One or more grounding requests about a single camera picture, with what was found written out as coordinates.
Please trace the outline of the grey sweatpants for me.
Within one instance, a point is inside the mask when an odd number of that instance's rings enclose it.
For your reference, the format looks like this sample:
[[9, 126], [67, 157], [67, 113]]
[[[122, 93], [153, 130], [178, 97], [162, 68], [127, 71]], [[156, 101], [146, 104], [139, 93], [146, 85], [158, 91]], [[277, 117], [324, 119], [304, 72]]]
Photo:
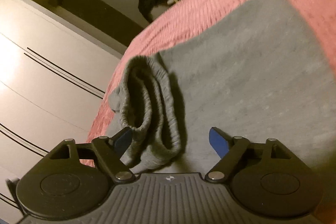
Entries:
[[133, 130], [134, 173], [206, 173], [212, 127], [253, 142], [276, 138], [319, 174], [335, 204], [335, 77], [287, 0], [250, 0], [188, 42], [132, 57], [108, 98], [106, 134]]

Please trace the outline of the white wardrobe with black lines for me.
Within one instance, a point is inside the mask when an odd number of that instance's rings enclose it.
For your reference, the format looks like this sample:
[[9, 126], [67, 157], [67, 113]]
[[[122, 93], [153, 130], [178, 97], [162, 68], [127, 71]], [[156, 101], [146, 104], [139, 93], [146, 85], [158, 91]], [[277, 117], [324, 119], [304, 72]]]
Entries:
[[86, 141], [125, 48], [32, 0], [1, 0], [1, 219], [21, 219], [6, 180], [66, 138]]

